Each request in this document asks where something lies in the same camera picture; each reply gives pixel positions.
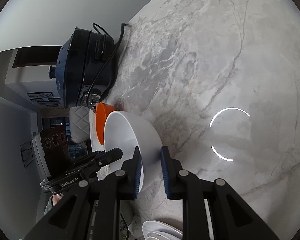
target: metal screw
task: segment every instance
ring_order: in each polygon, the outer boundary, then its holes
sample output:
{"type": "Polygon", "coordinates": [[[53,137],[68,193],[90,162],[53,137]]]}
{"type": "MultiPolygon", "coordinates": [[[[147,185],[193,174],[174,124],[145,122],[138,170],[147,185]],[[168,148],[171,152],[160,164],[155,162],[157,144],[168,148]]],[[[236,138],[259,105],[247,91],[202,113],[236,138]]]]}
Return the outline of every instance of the metal screw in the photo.
{"type": "Polygon", "coordinates": [[[120,176],[123,176],[124,174],[126,174],[126,172],[124,170],[117,170],[115,172],[116,176],[120,177],[120,176]]]}
{"type": "Polygon", "coordinates": [[[180,175],[180,176],[187,176],[188,174],[189,174],[189,172],[186,171],[186,170],[180,170],[180,171],[179,171],[179,175],[180,175]]]}
{"type": "Polygon", "coordinates": [[[88,186],[89,182],[87,182],[86,180],[80,180],[79,181],[79,187],[86,187],[88,186]]]}
{"type": "Polygon", "coordinates": [[[217,179],[216,180],[216,184],[218,186],[224,186],[226,184],[225,180],[224,179],[217,179]]]}

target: person's hand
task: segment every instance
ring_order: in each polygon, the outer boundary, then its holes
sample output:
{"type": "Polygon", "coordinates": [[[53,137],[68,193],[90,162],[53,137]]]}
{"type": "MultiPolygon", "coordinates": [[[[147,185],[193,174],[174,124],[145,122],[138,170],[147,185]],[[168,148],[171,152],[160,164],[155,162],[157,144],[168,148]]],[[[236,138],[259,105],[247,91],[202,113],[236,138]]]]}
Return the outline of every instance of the person's hand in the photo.
{"type": "Polygon", "coordinates": [[[53,195],[52,196],[52,205],[55,206],[60,201],[60,199],[62,199],[62,196],[60,196],[60,195],[53,195]]]}

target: marble countertop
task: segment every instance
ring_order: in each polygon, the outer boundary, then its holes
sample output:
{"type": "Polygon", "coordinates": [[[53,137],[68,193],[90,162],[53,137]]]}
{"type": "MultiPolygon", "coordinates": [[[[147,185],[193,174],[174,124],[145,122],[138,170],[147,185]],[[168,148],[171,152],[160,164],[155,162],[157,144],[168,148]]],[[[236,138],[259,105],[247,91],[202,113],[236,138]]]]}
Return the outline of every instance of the marble countertop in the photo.
{"type": "MultiPolygon", "coordinates": [[[[281,240],[300,227],[300,12],[291,0],[152,0],[129,22],[105,103],[153,124],[199,178],[224,178],[281,240]],[[210,127],[212,118],[220,113],[210,127]],[[221,156],[232,159],[227,161],[221,156]]],[[[135,205],[182,229],[162,175],[135,205]]]]}

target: black cable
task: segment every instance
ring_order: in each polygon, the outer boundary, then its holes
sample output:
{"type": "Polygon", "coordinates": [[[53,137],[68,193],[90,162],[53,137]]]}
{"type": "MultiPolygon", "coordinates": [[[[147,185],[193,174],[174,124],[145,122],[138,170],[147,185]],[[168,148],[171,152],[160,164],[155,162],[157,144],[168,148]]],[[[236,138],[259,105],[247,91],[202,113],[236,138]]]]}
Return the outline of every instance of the black cable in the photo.
{"type": "Polygon", "coordinates": [[[101,34],[100,31],[92,24],[92,27],[96,30],[97,33],[101,34]]]}
{"type": "Polygon", "coordinates": [[[114,57],[114,55],[116,54],[120,44],[121,44],[121,41],[122,41],[122,38],[123,38],[123,34],[124,34],[124,26],[126,24],[125,23],[122,23],[121,24],[121,33],[120,33],[120,37],[119,37],[119,40],[117,42],[117,44],[115,45],[115,48],[114,48],[114,51],[112,52],[112,54],[110,55],[109,59],[106,61],[106,63],[104,63],[104,65],[101,67],[101,69],[99,70],[99,72],[97,73],[96,77],[94,78],[90,88],[89,88],[89,91],[87,93],[87,106],[90,108],[90,101],[89,101],[89,97],[90,97],[90,94],[91,94],[91,91],[92,91],[92,88],[94,87],[94,84],[96,83],[97,81],[97,78],[98,76],[100,75],[100,73],[103,71],[103,69],[106,67],[106,65],[112,60],[112,58],[114,57]]]}
{"type": "Polygon", "coordinates": [[[127,225],[126,221],[124,220],[124,218],[123,218],[123,216],[122,216],[121,213],[120,213],[120,216],[121,216],[121,219],[122,219],[124,225],[126,226],[126,229],[127,229],[127,237],[126,237],[126,240],[128,240],[128,239],[129,239],[129,229],[128,229],[128,225],[127,225]]]}
{"type": "Polygon", "coordinates": [[[101,33],[98,31],[98,29],[96,28],[96,26],[98,26],[98,27],[99,27],[106,35],[110,36],[110,35],[105,31],[104,28],[102,28],[100,25],[98,25],[98,24],[96,24],[96,23],[93,23],[93,24],[92,24],[92,27],[97,31],[97,33],[101,34],[101,33]]]}

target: quilted white chair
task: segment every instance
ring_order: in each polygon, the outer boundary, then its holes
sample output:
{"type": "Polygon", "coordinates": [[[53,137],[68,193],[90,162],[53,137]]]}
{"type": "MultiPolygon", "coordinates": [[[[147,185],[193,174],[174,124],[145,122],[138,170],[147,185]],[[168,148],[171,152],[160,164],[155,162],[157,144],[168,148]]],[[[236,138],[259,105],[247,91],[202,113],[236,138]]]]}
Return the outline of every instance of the quilted white chair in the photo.
{"type": "Polygon", "coordinates": [[[90,140],[89,108],[84,106],[69,109],[71,138],[74,143],[90,140]]]}

